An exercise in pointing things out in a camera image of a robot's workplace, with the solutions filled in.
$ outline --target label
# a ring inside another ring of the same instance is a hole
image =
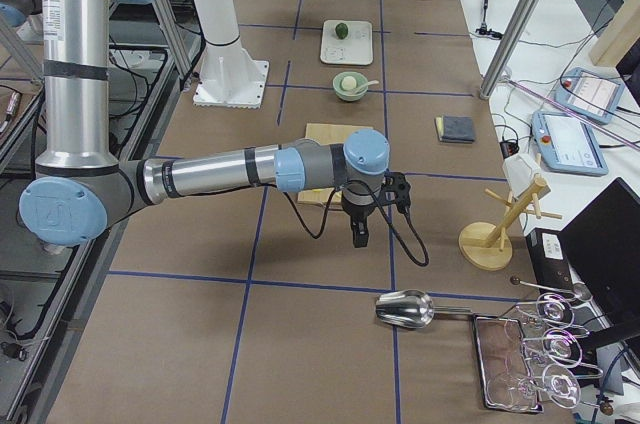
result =
[[[45,41],[64,41],[64,0],[42,0]]]
[[[544,248],[544,255],[547,259],[559,259],[562,260],[562,248],[560,247],[560,241],[555,234],[542,234],[542,247]]]

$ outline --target robotic arm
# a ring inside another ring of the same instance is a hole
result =
[[[367,245],[366,220],[376,207],[396,204],[407,213],[409,185],[386,172],[389,144],[372,130],[352,134],[344,146],[300,140],[197,159],[119,162],[108,150],[109,1],[42,0],[47,149],[20,199],[22,218],[40,239],[78,245],[164,199],[240,186],[342,189],[356,247]]]

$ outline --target white table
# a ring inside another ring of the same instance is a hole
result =
[[[483,0],[461,0],[461,2],[469,32],[475,34],[475,30],[481,22]],[[486,19],[489,28],[504,32],[517,2],[518,0],[489,0],[489,10]],[[521,40],[560,45],[579,41],[590,35],[591,32],[591,27],[574,0],[540,0],[527,24]],[[584,46],[576,58],[573,59],[569,69],[573,67],[583,67],[595,71],[598,75],[617,77],[618,74],[615,69],[596,68],[591,64],[588,52],[596,40],[597,38],[593,37]],[[498,48],[498,44],[499,41],[496,40],[474,38],[473,47],[478,61],[478,67],[482,74],[486,72]],[[511,76],[515,81],[531,80],[548,82],[557,80],[569,61],[573,58],[579,45],[580,43],[576,43],[561,48],[551,48],[520,42],[508,63]],[[555,82],[551,84],[523,82],[523,84],[540,94],[548,95],[553,89]],[[542,103],[517,90],[511,94],[511,98],[509,99],[511,90],[512,87],[506,85],[499,85],[496,88],[489,100],[491,111],[504,116],[506,124],[513,127],[518,132],[519,137],[525,137],[529,134],[528,127],[524,123],[507,115],[504,112],[505,105],[509,102],[507,110],[510,114],[517,116],[523,121],[530,122],[533,112],[539,110]],[[620,105],[628,109],[638,110],[638,105],[628,91],[625,91]],[[548,105],[545,105],[543,108],[546,110],[553,109]],[[625,113],[620,114],[630,121],[640,124],[640,118]],[[494,115],[495,124],[504,124],[505,120]],[[640,139],[640,130],[632,127],[618,117],[614,117],[608,127],[622,134],[629,140],[635,141]],[[497,127],[496,132],[500,138],[502,136],[502,128]],[[596,132],[595,134],[600,144],[618,144],[601,133]],[[512,138],[513,133],[507,130],[505,131],[505,136]],[[520,152],[528,152],[531,156],[535,156],[537,153],[535,143],[531,142],[531,145],[527,146],[526,139],[520,141],[520,148]],[[551,192],[541,201],[541,207],[548,212],[562,214],[563,218],[542,218],[541,220],[532,217],[526,220],[523,218],[522,223],[523,226],[525,226],[525,234],[535,227],[556,230],[562,229],[616,177],[622,177],[636,193],[640,194],[640,153],[628,148],[623,148],[603,150],[603,154],[609,167],[609,173],[603,177],[577,176],[555,172],[545,173],[545,178],[549,183]],[[630,378],[638,382],[637,376],[631,371],[628,371],[628,373]],[[619,407],[623,404],[640,401],[640,390],[629,384],[625,384],[624,391],[624,396],[614,397],[614,409],[616,406]],[[594,402],[595,393],[596,390],[593,386],[583,389],[583,400],[586,402]],[[591,418],[591,408],[582,406],[578,410],[583,418]],[[606,417],[599,413],[598,422],[612,423],[616,417],[620,418],[621,416],[614,414],[614,416]],[[640,416],[635,415],[629,417],[638,418]]]

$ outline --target brown table surface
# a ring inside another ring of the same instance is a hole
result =
[[[544,417],[485,410],[468,322],[408,332],[375,318],[380,293],[407,288],[500,313],[526,293],[508,277],[533,279],[519,228],[504,271],[480,271],[458,250],[465,225],[503,214],[484,188],[507,191],[459,0],[235,5],[243,45],[270,61],[261,108],[196,107],[184,94],[159,154],[287,142],[307,122],[372,126],[388,136],[391,169],[409,176],[431,264],[411,263],[379,216],[366,249],[352,248],[342,213],[314,241],[273,190],[147,209],[130,220],[48,422],[572,422],[551,404]],[[331,89],[343,68],[319,60],[326,19],[373,25],[374,62],[362,72],[381,85],[357,103]],[[476,142],[438,142],[444,113],[471,116]],[[321,212],[302,209],[312,226]]]

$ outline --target metal tray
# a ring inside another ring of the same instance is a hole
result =
[[[523,337],[520,321],[517,319],[507,319],[489,316],[474,316],[473,320],[473,341],[475,343],[478,357],[478,370],[480,372],[480,382],[482,384],[482,400],[487,409],[495,409],[518,414],[539,414],[543,412],[539,396],[536,395],[533,405],[523,405],[519,408],[512,408],[508,402],[492,402],[487,392],[487,384],[496,376],[507,371],[506,359],[511,355],[511,365],[516,366],[516,371],[531,375],[524,359],[520,355],[521,339]],[[513,356],[520,355],[520,360],[513,360]]]

